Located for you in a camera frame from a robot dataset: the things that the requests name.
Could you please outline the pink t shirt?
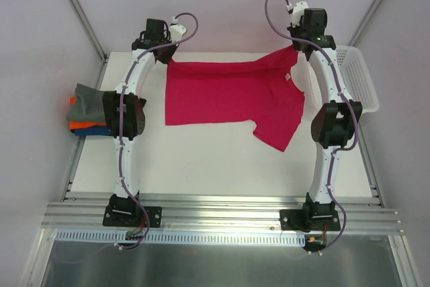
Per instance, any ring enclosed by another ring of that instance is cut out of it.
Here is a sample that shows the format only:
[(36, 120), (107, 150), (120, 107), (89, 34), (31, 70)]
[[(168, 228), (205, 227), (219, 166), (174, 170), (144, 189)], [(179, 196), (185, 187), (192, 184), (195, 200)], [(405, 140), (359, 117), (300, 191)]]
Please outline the pink t shirt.
[(252, 121), (253, 135), (284, 152), (304, 113), (305, 94), (291, 76), (298, 53), (289, 46), (237, 63), (175, 62), (167, 67), (168, 126)]

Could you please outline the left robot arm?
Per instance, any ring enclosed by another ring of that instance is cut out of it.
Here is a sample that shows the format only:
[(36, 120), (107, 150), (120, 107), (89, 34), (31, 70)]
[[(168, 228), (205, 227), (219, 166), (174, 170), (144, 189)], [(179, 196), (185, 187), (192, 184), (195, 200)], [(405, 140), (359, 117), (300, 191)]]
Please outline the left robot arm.
[(118, 164), (117, 179), (103, 216), (105, 227), (138, 227), (146, 224), (144, 212), (136, 202), (139, 198), (138, 139), (144, 131), (145, 99), (138, 90), (156, 62), (168, 64), (186, 29), (160, 19), (148, 19), (146, 28), (132, 43), (130, 64), (120, 83), (113, 91), (103, 93), (105, 123), (110, 130)]

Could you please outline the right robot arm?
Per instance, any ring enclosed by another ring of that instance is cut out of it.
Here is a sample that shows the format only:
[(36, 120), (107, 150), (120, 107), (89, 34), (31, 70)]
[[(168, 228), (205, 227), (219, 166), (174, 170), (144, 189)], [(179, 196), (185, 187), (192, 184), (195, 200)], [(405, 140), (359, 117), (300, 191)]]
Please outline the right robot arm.
[(363, 107), (353, 100), (341, 79), (334, 38), (325, 33), (327, 13), (310, 8), (304, 1), (288, 9), (292, 22), (288, 31), (294, 49), (305, 55), (316, 75), (322, 107), (310, 126), (316, 144), (314, 177), (299, 209), (280, 210), (284, 231), (340, 231), (334, 197), (339, 159), (357, 144), (357, 126)]

